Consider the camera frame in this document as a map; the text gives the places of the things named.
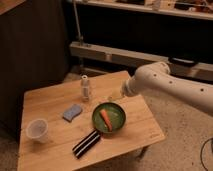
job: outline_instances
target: shelf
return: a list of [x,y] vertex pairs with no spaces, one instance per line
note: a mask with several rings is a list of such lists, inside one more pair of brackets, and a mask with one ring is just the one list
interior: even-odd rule
[[162,3],[160,4],[160,8],[158,10],[154,10],[153,7],[150,5],[118,3],[113,0],[99,0],[99,1],[76,0],[77,4],[83,4],[83,5],[99,6],[99,7],[106,7],[106,8],[136,11],[136,12],[156,13],[156,14],[162,14],[162,15],[171,15],[171,16],[179,16],[179,17],[187,17],[187,18],[195,18],[195,19],[213,20],[213,13],[184,11],[184,10],[178,10],[172,7],[170,7],[171,9],[164,9],[166,2],[168,1],[162,1]]

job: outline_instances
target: gray sponge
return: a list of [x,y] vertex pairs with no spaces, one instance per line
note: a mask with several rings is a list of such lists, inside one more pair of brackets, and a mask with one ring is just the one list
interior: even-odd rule
[[72,119],[76,116],[78,116],[80,113],[82,112],[82,108],[81,106],[74,104],[72,105],[71,108],[67,109],[64,113],[63,113],[63,119],[65,119],[68,122],[71,122]]

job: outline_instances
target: black handle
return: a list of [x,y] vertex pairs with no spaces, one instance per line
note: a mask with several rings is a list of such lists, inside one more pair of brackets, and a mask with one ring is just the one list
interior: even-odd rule
[[81,142],[79,142],[73,149],[74,155],[79,159],[86,153],[93,145],[95,145],[101,138],[98,131],[93,131],[87,135]]
[[193,67],[193,66],[198,64],[197,61],[188,61],[188,60],[171,58],[171,57],[168,59],[168,61],[173,63],[173,64],[182,65],[182,66],[185,66],[185,67]]

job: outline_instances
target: white cup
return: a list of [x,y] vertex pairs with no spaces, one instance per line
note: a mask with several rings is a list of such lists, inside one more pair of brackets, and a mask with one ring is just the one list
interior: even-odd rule
[[31,121],[26,128],[27,137],[40,143],[49,141],[47,133],[48,123],[45,119],[35,119]]

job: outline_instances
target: striped handle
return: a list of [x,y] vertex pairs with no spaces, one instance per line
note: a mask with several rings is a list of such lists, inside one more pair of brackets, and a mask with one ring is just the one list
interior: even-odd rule
[[79,159],[84,153],[86,153],[93,145],[95,145],[101,138],[98,131],[91,132],[81,142],[79,142],[73,149],[74,155]]

